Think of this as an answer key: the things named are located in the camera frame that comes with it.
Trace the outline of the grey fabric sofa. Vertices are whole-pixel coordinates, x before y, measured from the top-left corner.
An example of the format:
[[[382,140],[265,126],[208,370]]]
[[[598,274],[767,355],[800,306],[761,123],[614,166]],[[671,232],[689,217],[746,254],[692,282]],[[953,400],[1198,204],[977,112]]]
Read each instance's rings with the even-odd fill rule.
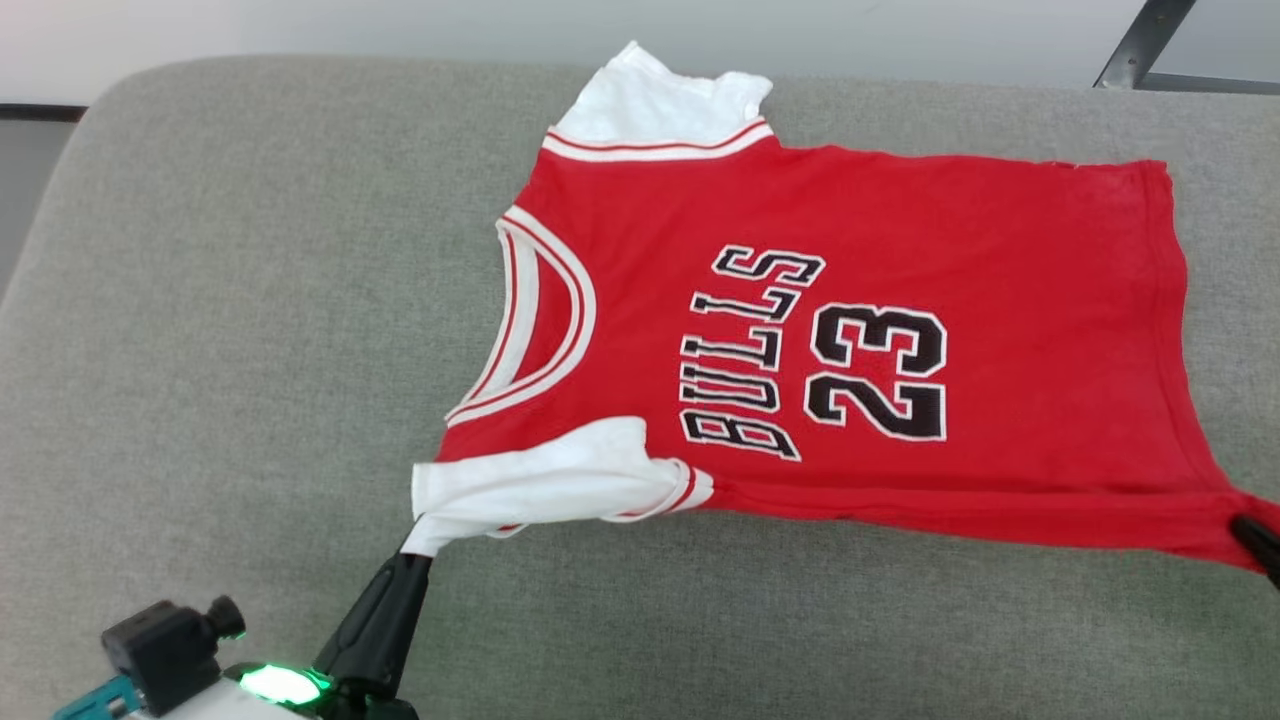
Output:
[[[404,536],[500,319],[495,218],[590,70],[243,56],[70,137],[0,302],[0,720],[102,629],[229,594],[225,662],[308,664]],[[1171,169],[1187,368],[1280,500],[1280,97],[777,79],[788,143]],[[445,548],[426,720],[1280,720],[1280,593],[1157,553],[690,512]]]

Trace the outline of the red white basketball jersey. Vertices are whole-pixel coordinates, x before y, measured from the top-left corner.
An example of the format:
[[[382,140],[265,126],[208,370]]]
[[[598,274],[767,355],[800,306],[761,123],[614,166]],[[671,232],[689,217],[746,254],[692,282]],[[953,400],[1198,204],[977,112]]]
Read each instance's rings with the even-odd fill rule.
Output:
[[[712,510],[1263,571],[1201,428],[1160,161],[794,147],[628,44],[497,220],[486,364],[404,553]]]

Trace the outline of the dark wall baseboard strip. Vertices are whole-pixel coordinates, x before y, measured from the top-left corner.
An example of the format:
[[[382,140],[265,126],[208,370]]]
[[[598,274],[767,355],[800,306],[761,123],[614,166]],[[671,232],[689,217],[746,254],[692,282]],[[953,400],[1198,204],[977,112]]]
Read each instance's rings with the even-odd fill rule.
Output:
[[[0,102],[0,120],[76,124],[87,110],[77,105]]]

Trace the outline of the grey metal frame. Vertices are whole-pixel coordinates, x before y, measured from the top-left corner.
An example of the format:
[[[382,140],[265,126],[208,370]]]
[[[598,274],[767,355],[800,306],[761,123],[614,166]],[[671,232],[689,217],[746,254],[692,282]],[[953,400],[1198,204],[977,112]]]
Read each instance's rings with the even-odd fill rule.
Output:
[[[1092,87],[1166,94],[1228,94],[1280,97],[1280,82],[1153,72],[1198,0],[1144,0]]]

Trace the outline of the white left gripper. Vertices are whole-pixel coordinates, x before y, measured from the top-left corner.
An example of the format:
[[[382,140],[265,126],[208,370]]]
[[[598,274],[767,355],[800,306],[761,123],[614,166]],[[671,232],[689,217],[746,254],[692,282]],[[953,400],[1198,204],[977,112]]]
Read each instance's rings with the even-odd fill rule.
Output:
[[[390,556],[312,661],[316,673],[237,664],[184,703],[164,714],[143,705],[131,720],[421,720],[396,697],[431,568],[429,556]]]

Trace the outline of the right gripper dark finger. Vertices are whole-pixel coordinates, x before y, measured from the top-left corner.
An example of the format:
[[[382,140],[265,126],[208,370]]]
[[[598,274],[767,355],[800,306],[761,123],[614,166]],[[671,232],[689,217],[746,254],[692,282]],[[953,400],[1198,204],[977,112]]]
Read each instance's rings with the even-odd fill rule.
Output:
[[[1280,591],[1280,534],[1260,519],[1235,515],[1229,524],[1231,536],[1262,568],[1271,584]]]

